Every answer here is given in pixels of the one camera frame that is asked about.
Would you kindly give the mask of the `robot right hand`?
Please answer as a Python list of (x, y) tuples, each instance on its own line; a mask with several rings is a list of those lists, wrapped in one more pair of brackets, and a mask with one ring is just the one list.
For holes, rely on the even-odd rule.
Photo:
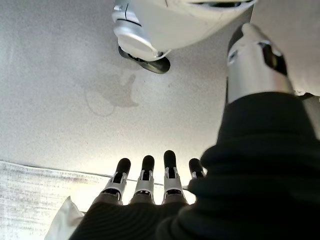
[(320, 142), (282, 53), (255, 25), (233, 34), (217, 142), (188, 190), (194, 204), (120, 206), (103, 192), (73, 240), (317, 240)]

